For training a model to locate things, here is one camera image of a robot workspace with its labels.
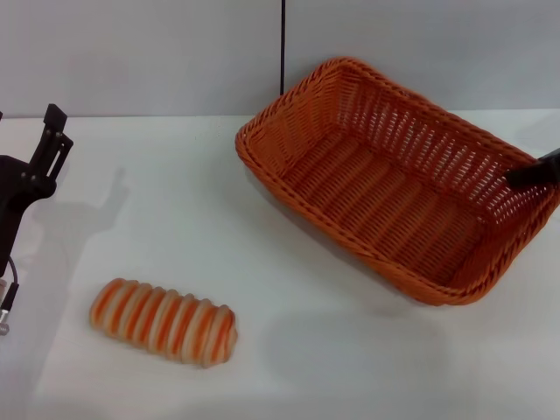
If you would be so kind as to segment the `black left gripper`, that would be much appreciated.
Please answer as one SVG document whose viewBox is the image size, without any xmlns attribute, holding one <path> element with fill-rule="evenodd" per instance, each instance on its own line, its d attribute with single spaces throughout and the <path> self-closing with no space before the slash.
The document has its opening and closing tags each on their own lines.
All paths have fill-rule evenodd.
<svg viewBox="0 0 560 420">
<path fill-rule="evenodd" d="M 1 156 L 1 276 L 4 275 L 26 209 L 53 196 L 56 178 L 74 142 L 64 133 L 67 114 L 49 103 L 45 125 L 30 163 Z"/>
</svg>

